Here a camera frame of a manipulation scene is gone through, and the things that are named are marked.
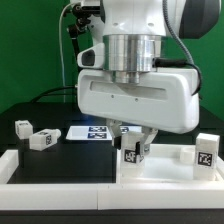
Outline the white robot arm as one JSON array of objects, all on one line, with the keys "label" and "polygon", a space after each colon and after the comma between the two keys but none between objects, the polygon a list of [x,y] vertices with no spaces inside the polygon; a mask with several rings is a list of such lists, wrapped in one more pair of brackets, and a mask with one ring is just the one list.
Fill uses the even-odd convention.
[{"label": "white robot arm", "polygon": [[112,144],[142,157],[158,131],[199,122],[201,74],[186,58],[161,56],[162,39],[198,39],[217,23],[221,0],[100,0],[94,45],[78,55],[78,106],[103,117]]}]

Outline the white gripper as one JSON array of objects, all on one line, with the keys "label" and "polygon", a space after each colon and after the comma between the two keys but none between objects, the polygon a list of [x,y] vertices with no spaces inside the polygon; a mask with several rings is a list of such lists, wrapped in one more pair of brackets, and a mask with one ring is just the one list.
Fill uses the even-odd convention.
[{"label": "white gripper", "polygon": [[200,76],[186,60],[155,58],[153,71],[141,74],[137,84],[127,84],[112,81],[103,56],[102,43],[79,53],[78,106],[84,114],[109,119],[114,148],[121,148],[122,122],[150,127],[141,131],[141,156],[150,153],[157,129],[186,133],[197,126]]}]

